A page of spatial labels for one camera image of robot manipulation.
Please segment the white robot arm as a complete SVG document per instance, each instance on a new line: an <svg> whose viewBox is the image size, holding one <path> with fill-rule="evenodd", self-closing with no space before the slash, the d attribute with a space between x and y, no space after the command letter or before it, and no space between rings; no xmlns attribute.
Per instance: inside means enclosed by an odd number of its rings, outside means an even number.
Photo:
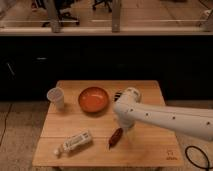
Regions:
<svg viewBox="0 0 213 171"><path fill-rule="evenodd" d="M128 87L114 103L113 111L125 131L139 121L213 141L213 109L150 105L140 99L140 91Z"/></svg>

